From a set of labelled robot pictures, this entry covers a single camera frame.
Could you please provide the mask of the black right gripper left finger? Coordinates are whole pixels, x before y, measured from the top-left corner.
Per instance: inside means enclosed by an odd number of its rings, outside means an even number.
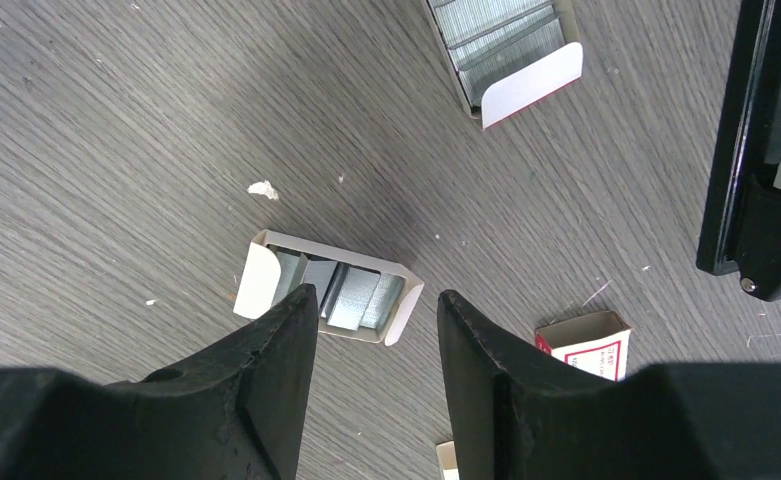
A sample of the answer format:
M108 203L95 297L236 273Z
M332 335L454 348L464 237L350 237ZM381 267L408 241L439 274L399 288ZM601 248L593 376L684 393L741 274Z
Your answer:
M305 284L139 382L0 367L0 479L293 479L317 337Z

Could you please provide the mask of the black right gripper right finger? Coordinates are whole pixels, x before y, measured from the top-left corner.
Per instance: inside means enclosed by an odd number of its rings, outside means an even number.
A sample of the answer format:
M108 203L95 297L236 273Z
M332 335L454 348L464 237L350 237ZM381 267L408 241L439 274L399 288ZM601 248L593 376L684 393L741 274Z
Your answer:
M664 363L615 382L437 307L463 479L781 479L781 363Z

